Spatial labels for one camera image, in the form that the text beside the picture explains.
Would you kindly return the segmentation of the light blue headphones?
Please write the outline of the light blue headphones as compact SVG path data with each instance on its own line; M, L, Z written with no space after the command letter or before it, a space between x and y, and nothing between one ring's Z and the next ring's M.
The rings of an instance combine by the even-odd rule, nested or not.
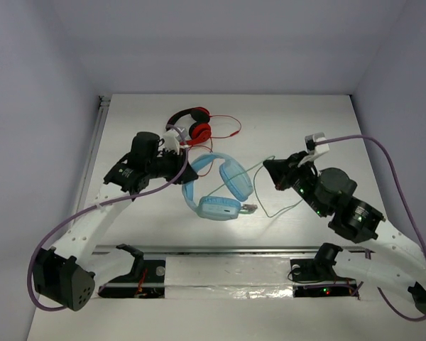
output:
M182 195L187 206L200 218L212 221L235 220L239 215L253 214L258 206L244 204L253 194L254 188L247 170L234 158L225 153L205 153L196 158L192 169L198 172L215 160L223 160L219 166L219 175L223 185L234 198L205 195L199 202L194 201L194 182L182 186Z

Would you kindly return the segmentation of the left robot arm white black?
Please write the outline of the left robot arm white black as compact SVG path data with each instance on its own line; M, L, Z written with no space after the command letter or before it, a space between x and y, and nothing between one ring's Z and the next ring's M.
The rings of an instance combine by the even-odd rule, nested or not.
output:
M146 189L159 178L166 181L163 188L198 178L188 163L185 135L172 125L163 136L137 133L130 151L104 176L93 205L65 219L38 243L27 271L28 294L35 307L78 311L113 279L144 280L147 270L139 249L119 244L103 256L94 252L135 199L160 192Z

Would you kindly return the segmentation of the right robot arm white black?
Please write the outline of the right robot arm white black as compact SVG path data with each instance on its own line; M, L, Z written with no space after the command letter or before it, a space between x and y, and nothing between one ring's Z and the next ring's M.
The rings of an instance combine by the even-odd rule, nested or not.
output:
M379 291L392 291L426 319L426 243L414 242L384 214L354 196L357 184L339 168L317 170L311 155L302 151L283 160L264 161L276 190L293 189L319 217L330 217L328 227L341 238L386 258L381 264L358 259L341 247L324 243L313 261L323 279L352 277L369 281Z

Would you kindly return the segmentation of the red black headphones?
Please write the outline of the red black headphones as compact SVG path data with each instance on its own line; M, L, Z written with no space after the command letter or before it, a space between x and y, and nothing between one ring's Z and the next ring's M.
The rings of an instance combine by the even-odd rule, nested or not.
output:
M167 125L175 126L177 121L185 116L191 116L195 121L188 129L190 139L186 141L186 145L200 145L212 137L212 128L209 125L211 115L204 107L193 107L181 110L169 118Z

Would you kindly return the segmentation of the aluminium rail front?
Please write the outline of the aluminium rail front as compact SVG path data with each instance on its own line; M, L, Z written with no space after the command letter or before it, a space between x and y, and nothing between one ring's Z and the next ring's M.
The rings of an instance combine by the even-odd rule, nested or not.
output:
M201 246L139 246L145 254L315 254L320 246L310 247L201 247Z

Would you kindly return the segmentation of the aluminium rail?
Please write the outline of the aluminium rail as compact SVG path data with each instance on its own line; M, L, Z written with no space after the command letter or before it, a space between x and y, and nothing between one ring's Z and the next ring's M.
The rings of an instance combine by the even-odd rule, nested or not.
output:
M99 143L102 137L102 132L104 130L104 125L105 125L105 121L109 111L110 103L111 103L110 94L99 96L99 107L98 107L96 119L94 122L92 138L89 143L89 148L87 151L84 168L82 169L79 187L77 189L75 201L72 206L72 213L76 213L79 210L81 210L83 208L83 205L85 204L87 192L88 192L88 188L89 188L89 184L91 181L92 172L94 168L94 163L96 161Z
M320 246L310 247L201 247L201 246L139 246L145 254L315 254Z

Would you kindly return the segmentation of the aluminium rail left side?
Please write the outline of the aluminium rail left side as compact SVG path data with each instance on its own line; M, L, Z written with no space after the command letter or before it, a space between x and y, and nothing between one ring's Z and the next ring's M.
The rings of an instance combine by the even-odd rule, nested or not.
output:
M89 184L91 181L92 172L94 168L94 163L96 161L99 143L102 137L102 132L104 130L104 125L105 125L105 121L109 111L110 103L111 103L110 94L99 96L99 107L98 107L96 119L94 122L92 138L89 143L89 148L87 151L84 168L82 169L79 187L77 189L75 201L72 206L72 213L76 213L79 210L81 210L83 208L83 205L85 204L87 192L88 192L88 188L89 188Z

